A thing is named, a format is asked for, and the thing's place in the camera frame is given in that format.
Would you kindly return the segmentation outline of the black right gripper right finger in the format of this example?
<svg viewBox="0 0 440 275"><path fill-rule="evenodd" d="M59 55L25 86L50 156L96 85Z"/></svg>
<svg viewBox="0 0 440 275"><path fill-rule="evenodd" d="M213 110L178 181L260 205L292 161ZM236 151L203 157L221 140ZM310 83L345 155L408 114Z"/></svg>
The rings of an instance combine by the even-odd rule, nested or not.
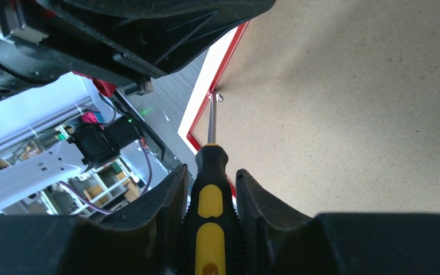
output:
<svg viewBox="0 0 440 275"><path fill-rule="evenodd" d="M440 214L309 217L236 174L248 274L440 274Z"/></svg>

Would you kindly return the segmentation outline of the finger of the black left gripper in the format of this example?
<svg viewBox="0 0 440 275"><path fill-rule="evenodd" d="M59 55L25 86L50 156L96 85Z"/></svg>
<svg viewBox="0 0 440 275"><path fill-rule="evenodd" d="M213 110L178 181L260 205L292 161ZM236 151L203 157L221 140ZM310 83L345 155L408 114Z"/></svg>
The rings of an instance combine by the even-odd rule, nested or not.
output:
<svg viewBox="0 0 440 275"><path fill-rule="evenodd" d="M39 1L47 46L125 78L163 77L273 1Z"/></svg>

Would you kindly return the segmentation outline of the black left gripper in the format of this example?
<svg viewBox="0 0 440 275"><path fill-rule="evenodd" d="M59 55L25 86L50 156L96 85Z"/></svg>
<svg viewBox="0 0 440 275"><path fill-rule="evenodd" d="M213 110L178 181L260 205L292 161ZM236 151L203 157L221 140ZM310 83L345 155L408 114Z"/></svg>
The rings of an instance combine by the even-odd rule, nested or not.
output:
<svg viewBox="0 0 440 275"><path fill-rule="evenodd" d="M119 52L34 1L0 1L0 101L69 72L127 92L148 93L151 78Z"/></svg>

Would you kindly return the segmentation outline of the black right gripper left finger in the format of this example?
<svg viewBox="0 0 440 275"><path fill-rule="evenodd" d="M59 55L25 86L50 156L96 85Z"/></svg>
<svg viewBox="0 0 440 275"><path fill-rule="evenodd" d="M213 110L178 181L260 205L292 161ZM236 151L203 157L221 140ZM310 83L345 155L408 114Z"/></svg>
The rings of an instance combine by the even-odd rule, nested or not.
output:
<svg viewBox="0 0 440 275"><path fill-rule="evenodd" d="M100 222L0 215L0 274L173 274L188 168Z"/></svg>

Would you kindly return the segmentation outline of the black yellow screwdriver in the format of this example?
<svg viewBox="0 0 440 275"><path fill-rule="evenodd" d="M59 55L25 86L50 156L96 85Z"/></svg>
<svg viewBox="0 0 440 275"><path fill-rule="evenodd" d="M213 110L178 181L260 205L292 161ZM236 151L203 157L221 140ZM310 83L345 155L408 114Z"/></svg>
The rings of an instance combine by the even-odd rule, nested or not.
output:
<svg viewBox="0 0 440 275"><path fill-rule="evenodd" d="M228 155L216 142L217 95L211 94L207 144L196 154L197 177L180 226L177 274L246 274L246 244L226 176Z"/></svg>

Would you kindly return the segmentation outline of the red picture frame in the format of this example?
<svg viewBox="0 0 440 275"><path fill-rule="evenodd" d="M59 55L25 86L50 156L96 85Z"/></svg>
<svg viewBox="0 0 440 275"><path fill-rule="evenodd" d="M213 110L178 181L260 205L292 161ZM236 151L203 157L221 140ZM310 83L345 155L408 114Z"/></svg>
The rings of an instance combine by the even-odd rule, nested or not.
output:
<svg viewBox="0 0 440 275"><path fill-rule="evenodd" d="M230 179L308 215L440 213L440 1L277 1L217 91Z"/></svg>

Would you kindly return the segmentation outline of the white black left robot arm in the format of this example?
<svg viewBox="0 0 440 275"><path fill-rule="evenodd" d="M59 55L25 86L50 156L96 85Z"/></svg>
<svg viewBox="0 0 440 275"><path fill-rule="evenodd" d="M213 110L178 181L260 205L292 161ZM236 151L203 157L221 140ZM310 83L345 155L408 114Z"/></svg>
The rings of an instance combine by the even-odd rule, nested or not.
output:
<svg viewBox="0 0 440 275"><path fill-rule="evenodd" d="M273 1L0 1L0 101L76 72L133 92L173 74ZM128 113L0 171L0 210L140 138Z"/></svg>

